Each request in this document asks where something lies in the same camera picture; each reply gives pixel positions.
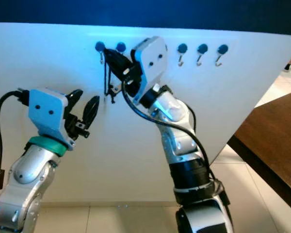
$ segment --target dark blue wall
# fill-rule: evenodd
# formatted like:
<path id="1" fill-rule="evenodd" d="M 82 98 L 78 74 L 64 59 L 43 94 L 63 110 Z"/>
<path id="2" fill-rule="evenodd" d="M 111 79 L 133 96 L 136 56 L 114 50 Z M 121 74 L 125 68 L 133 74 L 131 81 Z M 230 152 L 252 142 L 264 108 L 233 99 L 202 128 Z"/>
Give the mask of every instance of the dark blue wall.
<path id="1" fill-rule="evenodd" d="M 291 34 L 291 0 L 0 0 L 0 22 Z"/>

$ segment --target white wall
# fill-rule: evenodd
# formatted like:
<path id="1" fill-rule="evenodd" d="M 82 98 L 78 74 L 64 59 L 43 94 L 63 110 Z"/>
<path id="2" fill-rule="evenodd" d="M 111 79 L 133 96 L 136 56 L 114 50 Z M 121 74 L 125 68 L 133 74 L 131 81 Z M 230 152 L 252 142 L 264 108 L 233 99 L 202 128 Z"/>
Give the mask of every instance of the white wall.
<path id="1" fill-rule="evenodd" d="M 197 115 L 197 135 L 212 161 L 291 58 L 291 36 L 211 30 L 152 29 L 50 24 L 0 23 L 0 96 L 17 87 L 50 87 L 63 93 L 84 90 L 74 113 L 103 95 L 103 66 L 94 46 L 98 40 L 128 51 L 146 37 L 162 36 L 169 68 L 162 83 L 188 103 Z M 189 50 L 177 66 L 177 46 Z M 195 65 L 196 49 L 208 53 Z M 228 44 L 223 65 L 215 67 L 216 50 Z M 170 201 L 173 183 L 158 129 L 124 103 L 101 99 L 88 139 L 77 140 L 66 153 L 44 201 Z M 36 129 L 26 107 L 8 100 L 1 113 L 3 166 L 23 152 Z"/>

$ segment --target brown tabletop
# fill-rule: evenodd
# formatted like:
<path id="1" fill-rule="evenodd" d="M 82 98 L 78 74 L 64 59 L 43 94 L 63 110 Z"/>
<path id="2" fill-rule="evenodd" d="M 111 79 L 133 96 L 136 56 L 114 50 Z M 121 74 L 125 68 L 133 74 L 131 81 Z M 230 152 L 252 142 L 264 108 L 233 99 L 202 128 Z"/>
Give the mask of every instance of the brown tabletop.
<path id="1" fill-rule="evenodd" d="M 228 144 L 291 207 L 291 93 L 255 108 Z"/>

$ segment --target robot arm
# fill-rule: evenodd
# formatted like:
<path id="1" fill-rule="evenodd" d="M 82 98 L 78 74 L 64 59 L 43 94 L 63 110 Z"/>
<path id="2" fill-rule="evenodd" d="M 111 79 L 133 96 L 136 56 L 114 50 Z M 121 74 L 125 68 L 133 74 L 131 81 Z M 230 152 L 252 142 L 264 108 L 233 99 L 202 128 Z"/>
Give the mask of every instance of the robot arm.
<path id="1" fill-rule="evenodd" d="M 69 95 L 45 88 L 15 93 L 29 107 L 29 118 L 40 136 L 29 140 L 24 154 L 9 170 L 8 183 L 0 194 L 0 233 L 32 233 L 42 196 L 53 181 L 60 157 L 73 150 L 79 135 L 88 137 L 86 129 L 97 114 L 99 97 L 87 103 L 82 120 L 78 120 L 70 111 L 81 90 Z"/>
<path id="2" fill-rule="evenodd" d="M 158 82 L 167 67 L 167 47 L 160 37 L 146 39 L 131 52 L 132 62 L 114 50 L 104 50 L 105 61 L 122 81 L 122 93 L 132 110 L 157 124 L 182 206 L 176 213 L 180 233 L 232 233 L 229 204 L 222 183 L 210 170 L 206 152 L 189 122 L 187 105 Z M 135 104 L 142 104 L 149 115 Z"/>

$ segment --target blue knob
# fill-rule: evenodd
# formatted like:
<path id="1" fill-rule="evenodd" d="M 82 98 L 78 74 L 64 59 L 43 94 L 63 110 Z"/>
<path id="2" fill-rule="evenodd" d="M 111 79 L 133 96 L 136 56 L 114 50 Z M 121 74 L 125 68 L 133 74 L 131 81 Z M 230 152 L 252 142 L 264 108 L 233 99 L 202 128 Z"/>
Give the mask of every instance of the blue knob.
<path id="1" fill-rule="evenodd" d="M 221 54 L 221 55 L 225 54 L 227 51 L 228 51 L 228 46 L 227 45 L 221 45 L 218 48 L 218 53 Z"/>
<path id="2" fill-rule="evenodd" d="M 205 52 L 208 51 L 208 46 L 206 44 L 202 44 L 198 46 L 197 52 L 200 54 L 204 54 Z"/>
<path id="3" fill-rule="evenodd" d="M 123 42 L 118 42 L 116 45 L 116 50 L 119 52 L 124 52 L 126 50 L 126 45 Z"/>
<path id="4" fill-rule="evenodd" d="M 188 50 L 188 46 L 184 43 L 178 46 L 178 52 L 179 53 L 185 53 Z"/>
<path id="5" fill-rule="evenodd" d="M 105 49 L 105 44 L 101 41 L 98 41 L 95 45 L 95 49 L 98 51 L 98 52 L 102 52 L 104 49 Z"/>

